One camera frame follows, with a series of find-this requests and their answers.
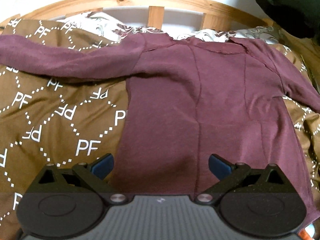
wooden bed frame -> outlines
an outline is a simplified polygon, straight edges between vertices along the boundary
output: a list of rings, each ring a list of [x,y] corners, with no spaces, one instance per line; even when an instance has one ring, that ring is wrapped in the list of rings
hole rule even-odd
[[[0,23],[0,26],[6,26],[11,19],[15,18],[50,20],[61,16],[69,17],[82,12],[102,11],[103,8],[117,6],[148,6],[148,27],[158,29],[162,27],[165,7],[204,13],[200,30],[229,31],[233,21],[250,28],[273,24],[269,19],[262,20],[237,8],[211,0],[63,0],[23,16],[20,14],[14,15]]]

inside-out garment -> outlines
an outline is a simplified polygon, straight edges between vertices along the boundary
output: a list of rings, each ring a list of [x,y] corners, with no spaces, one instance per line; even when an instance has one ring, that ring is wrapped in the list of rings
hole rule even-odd
[[[320,96],[264,41],[228,43],[138,33],[83,54],[0,36],[0,63],[55,77],[128,77],[129,106],[110,183],[124,193],[195,195],[218,180],[216,153],[253,168],[277,163],[318,218],[303,152],[283,95],[320,112]]]

